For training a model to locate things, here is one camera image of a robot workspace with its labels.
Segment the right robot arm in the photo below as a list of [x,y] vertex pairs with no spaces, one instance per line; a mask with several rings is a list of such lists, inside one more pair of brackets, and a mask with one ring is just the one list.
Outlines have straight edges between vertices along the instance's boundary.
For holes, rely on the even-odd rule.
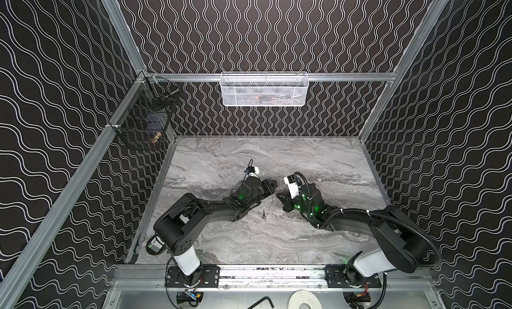
[[430,235],[396,206],[381,210],[330,206],[313,184],[303,185],[294,193],[277,193],[276,197],[283,204],[283,211],[300,212],[318,230],[354,232],[375,239],[374,249],[356,253],[345,265],[342,276],[349,286],[362,286],[380,272],[413,273],[420,267],[436,267],[442,261]]

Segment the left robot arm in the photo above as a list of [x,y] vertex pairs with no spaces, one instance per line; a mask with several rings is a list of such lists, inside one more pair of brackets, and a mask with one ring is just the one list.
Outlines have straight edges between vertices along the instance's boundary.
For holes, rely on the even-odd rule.
[[201,282],[203,265],[194,243],[210,222],[237,222],[275,193],[278,183],[258,176],[245,178],[237,191],[222,200],[204,200],[184,194],[154,223],[154,235],[146,244],[151,255],[169,251],[185,286]]

